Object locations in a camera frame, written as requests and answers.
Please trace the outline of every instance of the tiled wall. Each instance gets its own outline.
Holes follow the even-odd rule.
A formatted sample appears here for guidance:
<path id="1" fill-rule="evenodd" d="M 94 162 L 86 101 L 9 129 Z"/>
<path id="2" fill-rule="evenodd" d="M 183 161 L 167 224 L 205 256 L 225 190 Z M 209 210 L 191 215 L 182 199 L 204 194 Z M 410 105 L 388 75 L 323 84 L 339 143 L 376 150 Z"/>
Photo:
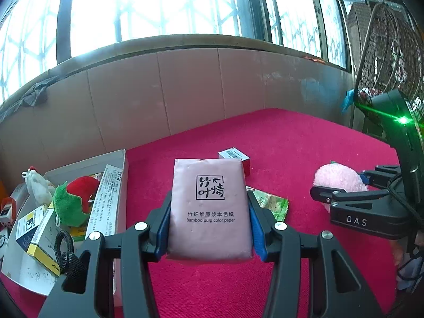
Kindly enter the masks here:
<path id="1" fill-rule="evenodd" d="M 348 125 L 340 105 L 351 74 L 289 55 L 230 48 L 151 53 L 110 62 L 48 89 L 47 103 L 0 124 L 0 178 L 8 189 L 116 149 L 263 108 Z"/>

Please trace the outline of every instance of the pink tablecloth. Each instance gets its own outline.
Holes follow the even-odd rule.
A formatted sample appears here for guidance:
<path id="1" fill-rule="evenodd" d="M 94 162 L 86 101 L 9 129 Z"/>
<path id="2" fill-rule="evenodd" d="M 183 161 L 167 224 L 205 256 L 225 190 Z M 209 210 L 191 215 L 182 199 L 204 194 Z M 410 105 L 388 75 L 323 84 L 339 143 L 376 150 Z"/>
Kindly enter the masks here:
<path id="1" fill-rule="evenodd" d="M 286 197 L 286 222 L 298 231 L 331 230 L 369 283 L 383 310 L 395 296 L 395 266 L 386 240 L 329 223 L 329 215 L 309 196 L 314 172 L 331 160 L 357 171 L 397 163 L 388 145 L 340 125 L 300 113 L 266 109 L 199 127 L 128 151 L 127 226 L 145 219 L 162 204 L 172 186 L 174 159 L 216 158 L 237 147 L 251 157 L 252 187 Z M 302 262 L 298 317 L 307 316 L 308 265 Z M 271 278 L 271 264 L 258 257 L 237 265 L 187 266 L 163 259 L 150 266 L 162 318 L 256 318 Z M 43 298 L 19 288 L 2 275 L 6 288 L 29 318 Z M 116 309 L 122 316 L 121 309 Z"/>

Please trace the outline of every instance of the open cardboard box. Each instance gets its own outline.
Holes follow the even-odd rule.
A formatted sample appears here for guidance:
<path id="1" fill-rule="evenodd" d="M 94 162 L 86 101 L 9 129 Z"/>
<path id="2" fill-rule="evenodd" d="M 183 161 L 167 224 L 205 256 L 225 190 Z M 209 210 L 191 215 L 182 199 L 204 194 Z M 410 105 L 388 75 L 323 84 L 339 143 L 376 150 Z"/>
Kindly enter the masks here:
<path id="1" fill-rule="evenodd" d="M 80 162 L 63 166 L 61 168 L 47 172 L 44 177 L 50 180 L 55 186 L 72 180 L 105 170 L 106 165 L 112 165 L 122 169 L 122 180 L 118 189 L 119 197 L 114 232 L 122 233 L 126 230 L 126 199 L 127 199 L 127 179 L 128 162 L 125 157 L 125 149 L 115 151 L 94 158 L 82 160 Z M 25 216 L 37 207 L 35 199 L 30 196 L 24 203 L 17 220 Z M 9 236 L 7 249 L 5 252 L 1 272 L 9 277 L 13 282 L 30 290 L 31 292 L 48 296 L 57 277 L 48 271 L 41 263 L 26 254 L 15 240 L 16 224 L 12 228 Z M 114 304 L 122 306 L 121 295 L 121 275 L 120 260 L 114 261 Z"/>

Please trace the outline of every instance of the black net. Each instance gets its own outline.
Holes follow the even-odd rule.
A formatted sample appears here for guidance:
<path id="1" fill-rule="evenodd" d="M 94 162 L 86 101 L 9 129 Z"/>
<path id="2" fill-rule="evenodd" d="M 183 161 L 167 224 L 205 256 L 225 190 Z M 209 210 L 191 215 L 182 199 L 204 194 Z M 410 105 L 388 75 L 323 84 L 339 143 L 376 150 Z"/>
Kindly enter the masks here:
<path id="1" fill-rule="evenodd" d="M 372 97 L 398 89 L 406 95 L 418 123 L 424 118 L 424 49 L 420 36 L 385 4 L 371 15 L 355 86 L 355 105 L 376 124 Z"/>

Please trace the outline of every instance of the screw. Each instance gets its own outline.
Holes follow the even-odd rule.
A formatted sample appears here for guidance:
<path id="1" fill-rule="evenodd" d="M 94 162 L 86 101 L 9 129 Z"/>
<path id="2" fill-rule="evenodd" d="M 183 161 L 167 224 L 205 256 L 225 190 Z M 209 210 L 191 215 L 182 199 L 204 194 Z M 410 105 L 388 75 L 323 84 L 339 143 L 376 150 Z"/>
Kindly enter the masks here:
<path id="1" fill-rule="evenodd" d="M 147 228 L 147 223 L 145 223 L 145 222 L 137 222 L 134 227 L 138 231 L 143 231 L 143 230 L 145 230 Z"/>
<path id="2" fill-rule="evenodd" d="M 88 236 L 91 240 L 97 240 L 100 238 L 100 232 L 94 231 L 91 232 L 90 235 Z"/>
<path id="3" fill-rule="evenodd" d="M 278 229 L 279 231 L 284 231 L 287 228 L 287 224 L 285 224 L 284 222 L 276 222 L 274 224 L 275 229 Z"/>
<path id="4" fill-rule="evenodd" d="M 333 237 L 333 233 L 331 233 L 330 231 L 322 231 L 321 236 L 324 239 L 331 239 Z"/>

